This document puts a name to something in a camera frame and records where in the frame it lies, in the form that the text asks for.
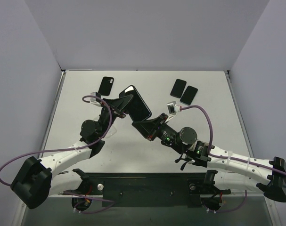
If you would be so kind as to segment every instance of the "screw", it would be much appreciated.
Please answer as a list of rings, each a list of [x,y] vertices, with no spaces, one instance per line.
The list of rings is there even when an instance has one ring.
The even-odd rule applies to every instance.
[[[195,186],[195,184],[190,184],[189,188],[191,191],[194,191],[196,189],[196,186]]]
[[[103,184],[98,184],[97,189],[98,189],[99,191],[102,191],[103,188],[104,188],[104,185],[103,185]]]

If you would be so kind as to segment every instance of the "black phone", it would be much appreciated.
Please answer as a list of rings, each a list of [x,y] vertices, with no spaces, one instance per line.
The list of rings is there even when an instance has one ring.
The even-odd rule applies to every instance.
[[[181,79],[177,79],[173,85],[170,96],[180,98],[187,82]]]
[[[98,93],[102,96],[109,96],[113,83],[113,77],[103,77]]]
[[[150,118],[152,115],[150,109],[144,102],[138,90],[133,85],[130,85],[129,87],[124,89],[119,94],[119,97],[124,97],[130,94],[133,95],[133,99],[128,105],[127,112],[131,117],[132,121],[144,121]]]
[[[192,86],[188,86],[182,95],[180,102],[186,105],[190,105],[197,93],[198,89]]]

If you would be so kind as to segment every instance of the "dual-arm robot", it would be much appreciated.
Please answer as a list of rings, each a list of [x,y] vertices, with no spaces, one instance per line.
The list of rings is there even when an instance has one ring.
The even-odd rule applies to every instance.
[[[127,107],[133,99],[133,95],[128,95],[118,99],[102,100],[98,93],[94,93],[94,95],[97,97],[88,97],[91,97],[90,102],[92,104],[102,107],[99,119],[98,121],[86,120],[82,124],[81,139],[70,147],[71,150],[58,152],[40,159],[28,158],[12,182],[11,189],[30,209],[38,207],[49,195],[62,194],[64,191],[86,194],[89,188],[89,194],[99,194],[103,197],[106,195],[108,198],[120,200],[120,205],[117,202],[117,206],[125,206],[121,199],[124,193],[127,194],[127,191],[130,190],[134,192],[133,188],[135,186],[140,186],[143,190],[143,187],[148,184],[146,180],[144,180],[144,186],[138,184],[139,179],[136,179],[136,184],[134,183],[132,189],[130,189],[132,185],[130,181],[133,182],[132,178],[149,179],[153,181],[153,184],[154,181],[167,184],[167,180],[170,179],[171,182],[168,183],[168,186],[171,186],[172,191],[169,194],[171,199],[174,199],[171,205],[181,204],[179,200],[184,198],[183,194],[188,195],[186,197],[191,202],[199,205],[203,203],[201,200],[203,194],[230,194],[231,190],[253,191],[262,193],[269,199],[286,202],[286,176],[272,170],[273,168],[286,173],[286,163],[283,159],[275,157],[272,161],[261,160],[238,155],[213,145],[209,148],[208,143],[197,139],[194,129],[184,127],[179,132],[175,131],[167,124],[180,110],[175,102],[168,104],[169,115],[162,113],[157,118],[133,122],[132,125],[149,141],[159,138],[162,145],[179,153],[181,157],[175,162],[184,161],[181,169],[186,164],[192,164],[205,168],[221,169],[222,171],[211,169],[206,173],[170,174],[173,177],[160,174],[156,176],[156,179],[153,176],[156,174],[84,173],[80,169],[74,169],[72,172],[65,171],[77,162],[89,159],[101,151],[105,144],[103,140],[90,146],[87,145],[100,139],[116,118],[124,118],[128,113]],[[235,158],[245,160],[245,162],[236,161]],[[251,163],[261,164],[267,168]],[[123,178],[127,179],[127,186],[122,186],[124,184]],[[106,194],[105,188],[107,185],[109,189]],[[173,197],[176,194],[175,190],[183,194]]]

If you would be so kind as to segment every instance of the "gray wall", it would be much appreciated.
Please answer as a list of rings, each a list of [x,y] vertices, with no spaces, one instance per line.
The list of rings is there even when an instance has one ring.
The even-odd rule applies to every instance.
[[[24,0],[0,0],[0,166],[40,148],[60,75]],[[2,178],[11,182],[21,162]],[[11,225],[17,200],[0,184],[0,226]]]
[[[286,160],[286,0],[268,3],[230,77],[255,156]]]
[[[227,70],[269,0],[25,0],[63,69]]]

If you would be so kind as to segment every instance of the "purple cable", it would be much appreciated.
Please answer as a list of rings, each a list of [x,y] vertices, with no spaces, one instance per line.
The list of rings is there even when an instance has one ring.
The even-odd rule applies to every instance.
[[[114,204],[115,204],[115,201],[112,201],[112,200],[107,200],[107,199],[100,199],[100,198],[94,198],[94,197],[89,197],[89,196],[85,196],[85,195],[81,195],[81,194],[75,194],[75,193],[71,193],[71,192],[63,192],[63,194],[69,194],[69,195],[74,195],[74,196],[78,196],[78,197],[81,197],[81,198],[84,198],[84,199],[90,199],[90,200],[96,200],[96,201],[101,201],[101,202],[110,202],[111,204],[109,206],[106,206],[104,208],[101,208],[99,210],[94,210],[94,211],[85,211],[85,212],[82,212],[83,214],[93,214],[93,213],[100,213],[100,212],[103,212],[107,209],[109,209],[110,207],[112,207]],[[80,203],[77,203],[74,208],[77,208],[78,205],[80,205],[81,203],[84,203],[85,201],[83,202],[80,202]]]
[[[214,155],[214,154],[210,153],[212,142],[213,142],[213,126],[212,126],[211,120],[209,118],[209,115],[207,114],[205,109],[203,109],[201,106],[198,106],[198,105],[191,105],[191,106],[188,106],[188,107],[181,107],[180,110],[182,111],[182,110],[187,110],[187,109],[190,109],[190,108],[198,108],[199,110],[201,110],[204,113],[204,115],[205,115],[205,117],[206,117],[206,119],[208,121],[209,129],[210,129],[210,141],[209,141],[209,146],[208,146],[208,149],[207,149],[208,155],[212,156],[212,157],[215,157],[215,158],[228,159],[227,156],[219,156],[219,155]],[[247,160],[243,160],[243,159],[239,159],[239,158],[235,158],[235,157],[231,157],[230,159],[231,160],[235,160],[235,161],[244,162],[244,163],[249,163],[249,164],[257,166],[257,167],[266,168],[268,170],[272,170],[274,172],[277,172],[279,174],[282,174],[282,175],[286,176],[285,172],[280,171],[278,169],[274,169],[274,168],[269,167],[269,166],[265,166],[265,165],[262,165],[262,164],[259,164],[259,163],[255,163],[255,162],[248,162]]]
[[[247,200],[247,191],[245,191],[245,198],[243,199],[242,203],[240,203],[237,207],[230,209],[230,210],[218,210],[218,211],[216,211],[216,213],[229,213],[229,212],[236,211],[236,210],[240,209],[245,204],[246,200]]]
[[[99,101],[101,101],[105,107],[108,109],[109,111],[109,124],[108,124],[108,127],[105,131],[105,133],[96,141],[92,142],[91,144],[88,144],[88,145],[85,145],[85,146],[82,146],[82,147],[76,147],[76,148],[64,148],[64,149],[53,149],[53,150],[41,150],[41,151],[38,151],[38,152],[30,152],[30,153],[26,153],[26,154],[22,154],[20,156],[17,156],[15,157],[14,159],[11,159],[10,161],[6,162],[5,164],[3,164],[1,167],[0,167],[0,172],[3,170],[3,168],[5,168],[7,165],[9,165],[10,163],[16,161],[17,159],[21,159],[23,157],[26,157],[26,156],[29,156],[29,155],[33,155],[33,154],[39,154],[39,153],[48,153],[48,152],[65,152],[65,151],[72,151],[72,150],[80,150],[80,149],[83,149],[83,148],[86,148],[86,147],[89,147],[91,145],[94,145],[96,144],[97,142],[99,142],[102,138],[105,137],[105,135],[107,134],[107,132],[109,131],[110,129],[110,126],[111,126],[111,122],[112,122],[112,114],[111,114],[111,110],[110,110],[110,107],[108,106],[108,104],[102,100],[101,98],[99,97],[95,97],[95,96],[91,96],[91,95],[88,95],[88,96],[84,96],[82,98],[82,100],[86,103],[90,103],[89,101],[85,100],[85,98],[88,98],[88,97],[92,97],[92,98],[96,98],[98,99]],[[0,178],[0,182],[3,184],[3,185],[6,185],[6,186],[11,186],[11,184],[3,181],[1,178]]]

